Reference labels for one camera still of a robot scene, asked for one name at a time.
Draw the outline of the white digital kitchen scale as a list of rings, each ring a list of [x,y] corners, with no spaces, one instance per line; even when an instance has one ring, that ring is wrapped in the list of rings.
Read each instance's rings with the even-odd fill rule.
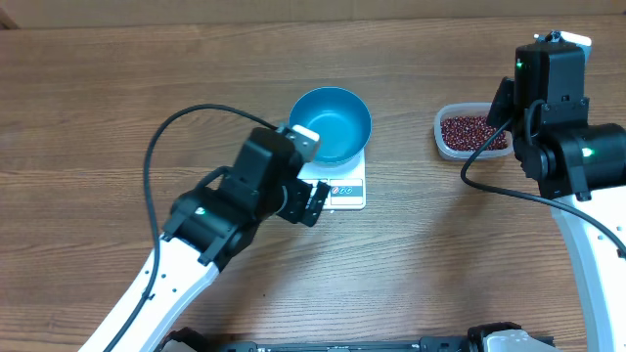
[[[324,210],[362,210],[367,203],[365,151],[342,164],[307,163],[298,178],[317,190],[319,182],[331,187]]]

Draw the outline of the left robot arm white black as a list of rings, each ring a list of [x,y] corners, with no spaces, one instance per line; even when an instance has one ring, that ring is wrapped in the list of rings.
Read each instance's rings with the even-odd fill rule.
[[[154,351],[185,309],[272,215],[312,227],[330,188],[299,179],[320,136],[300,125],[252,130],[231,167],[174,201],[158,249],[94,333],[85,351]]]

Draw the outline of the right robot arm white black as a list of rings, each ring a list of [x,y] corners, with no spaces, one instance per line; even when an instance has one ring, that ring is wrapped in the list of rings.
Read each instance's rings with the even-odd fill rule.
[[[590,351],[625,348],[625,130],[591,125],[584,93],[588,47],[535,42],[515,51],[488,121],[513,137],[514,155],[554,202],[573,267]]]

